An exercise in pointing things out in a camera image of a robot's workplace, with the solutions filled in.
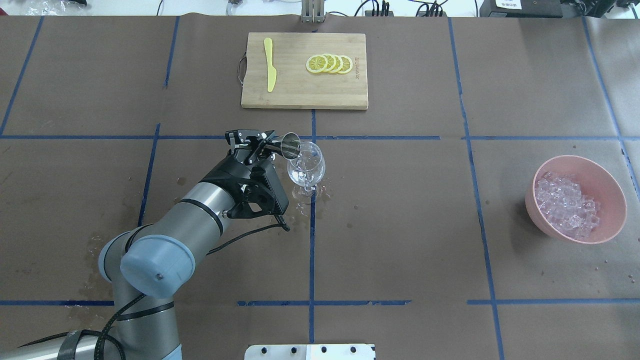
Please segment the wooden cutting board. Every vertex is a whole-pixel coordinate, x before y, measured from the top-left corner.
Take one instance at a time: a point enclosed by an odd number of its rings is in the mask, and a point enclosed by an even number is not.
[[[264,38],[273,40],[276,85],[267,92]],[[347,55],[353,68],[347,74],[311,74],[307,59],[316,54]],[[243,108],[366,110],[367,44],[364,34],[249,33]]]

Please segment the cutting board handle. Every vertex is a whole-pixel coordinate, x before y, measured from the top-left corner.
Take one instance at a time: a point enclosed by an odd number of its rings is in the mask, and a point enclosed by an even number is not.
[[[246,76],[246,51],[244,52],[244,55],[242,55],[242,58],[240,58],[240,61],[238,62],[237,76],[238,76],[238,81],[240,81],[240,86],[244,86],[244,77]]]

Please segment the bowl of ice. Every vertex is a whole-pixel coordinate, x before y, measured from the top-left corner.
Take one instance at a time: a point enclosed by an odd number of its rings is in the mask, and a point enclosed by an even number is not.
[[[527,212],[545,234],[560,240],[599,244],[613,239],[627,220],[618,182],[595,162],[556,156],[536,171],[525,197]]]

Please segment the blue tape line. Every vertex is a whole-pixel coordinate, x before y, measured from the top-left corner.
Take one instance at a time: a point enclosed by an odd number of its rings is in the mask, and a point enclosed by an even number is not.
[[[0,306],[113,306],[107,300],[0,300]]]
[[[582,17],[582,25],[584,26],[584,35],[587,39],[587,45],[589,47],[589,54],[591,55],[591,61],[593,61],[593,66],[596,69],[596,74],[598,75],[598,82],[600,83],[600,88],[602,88],[602,92],[604,93],[604,99],[607,103],[607,109],[609,110],[609,114],[611,115],[611,119],[613,120],[613,127],[616,130],[616,135],[618,136],[618,140],[620,141],[620,147],[624,152],[625,162],[627,163],[627,170],[629,171],[629,175],[631,176],[631,181],[634,184],[634,189],[636,190],[636,197],[640,200],[640,186],[638,186],[638,182],[636,179],[636,172],[634,171],[633,165],[631,165],[631,160],[629,159],[629,152],[627,151],[627,147],[625,146],[625,141],[622,138],[622,133],[620,131],[620,126],[618,125],[618,118],[616,118],[616,114],[613,112],[613,106],[611,106],[611,99],[609,98],[609,93],[607,91],[607,87],[604,86],[604,80],[602,79],[602,73],[600,72],[600,66],[598,65],[598,60],[596,60],[596,54],[593,52],[593,46],[591,45],[591,35],[589,35],[589,27],[587,26],[586,17]]]
[[[476,176],[476,165],[474,163],[474,155],[473,150],[471,149],[471,136],[469,133],[469,125],[467,119],[467,111],[465,109],[465,103],[462,99],[462,81],[460,79],[460,68],[458,65],[458,53],[456,51],[456,41],[453,33],[453,23],[451,22],[451,18],[448,17],[449,21],[449,37],[451,38],[451,51],[453,52],[453,64],[456,70],[456,82],[458,84],[458,97],[460,99],[460,111],[462,112],[462,118],[464,120],[465,127],[465,138],[467,143],[467,154],[469,157],[469,166],[471,168],[471,179],[474,185],[474,195],[476,197],[476,208],[478,213],[478,222],[480,223],[480,233],[482,236],[482,243],[484,248],[484,266],[486,268],[486,277],[489,283],[489,294],[491,296],[492,301],[492,311],[493,311],[493,326],[495,328],[495,337],[498,344],[498,355],[500,360],[504,360],[504,349],[502,347],[502,334],[500,331],[500,320],[498,318],[498,306],[495,303],[495,290],[493,288],[493,275],[491,271],[491,260],[489,258],[489,246],[486,242],[486,232],[484,230],[484,217],[482,213],[482,205],[480,204],[480,191],[478,190],[478,182]]]
[[[618,140],[615,136],[471,136],[470,138],[471,140]]]
[[[308,300],[239,301],[238,306],[309,306]]]
[[[152,135],[3,135],[2,139],[18,140],[151,140]]]
[[[175,25],[173,25],[173,39],[171,40],[171,50],[169,50],[169,61],[166,63],[166,77],[164,78],[163,87],[166,88],[169,85],[169,74],[171,73],[171,62],[173,61],[173,50],[175,49],[175,38],[178,36],[178,24],[180,24],[180,17],[175,17]]]
[[[154,134],[154,144],[151,146],[151,156],[149,157],[149,167],[147,169],[147,179],[145,180],[145,191],[142,193],[142,203],[140,204],[140,214],[138,215],[138,226],[142,226],[145,218],[145,210],[147,208],[147,196],[149,195],[149,185],[151,184],[151,173],[154,169],[154,160],[156,159],[156,147],[160,135],[160,124],[156,125],[156,133]]]
[[[411,300],[314,300],[314,306],[405,306]],[[239,301],[238,306],[309,306],[308,300]]]
[[[500,299],[498,305],[554,305],[554,304],[640,304],[640,299]],[[467,305],[491,305],[491,300],[467,300]]]
[[[160,140],[224,140],[224,135],[160,135]]]
[[[405,306],[411,300],[316,300],[317,306]]]
[[[385,136],[385,135],[324,135],[316,136],[317,140],[440,140],[439,136],[410,136],[410,135],[397,135],[397,136]]]
[[[316,297],[316,193],[311,196],[309,241],[309,343],[313,344],[314,336],[314,306]]]
[[[311,141],[316,142],[316,109],[311,109]]]
[[[18,75],[18,80],[15,82],[15,87],[13,88],[13,93],[11,94],[9,105],[7,105],[6,107],[6,112],[4,113],[2,125],[0,125],[0,135],[4,133],[4,129],[6,128],[6,123],[9,121],[9,114],[11,113],[13,102],[15,101],[16,95],[18,95],[18,89],[20,88],[20,84],[22,83],[22,77],[24,77],[24,72],[27,70],[27,64],[29,63],[29,59],[31,58],[31,54],[33,53],[33,48],[36,46],[36,41],[38,40],[40,29],[42,29],[43,21],[44,21],[44,16],[41,16],[40,21],[38,21],[38,27],[36,28],[36,32],[33,34],[33,39],[31,39],[31,45],[29,46],[29,51],[27,51],[27,56],[24,58],[24,63],[22,64],[22,68],[20,69],[20,75]]]

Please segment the pink bowl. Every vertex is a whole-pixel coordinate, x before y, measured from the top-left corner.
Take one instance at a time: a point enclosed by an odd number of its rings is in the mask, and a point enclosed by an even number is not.
[[[575,182],[580,184],[582,193],[592,196],[600,203],[600,211],[598,212],[600,225],[593,229],[586,240],[580,241],[563,235],[540,212],[534,190],[538,181],[547,172],[555,172],[560,175],[575,174]],[[627,202],[618,182],[603,167],[580,156],[556,156],[542,164],[527,189],[525,204],[531,220],[545,234],[575,243],[599,244],[609,241],[620,233],[625,221],[627,221]]]

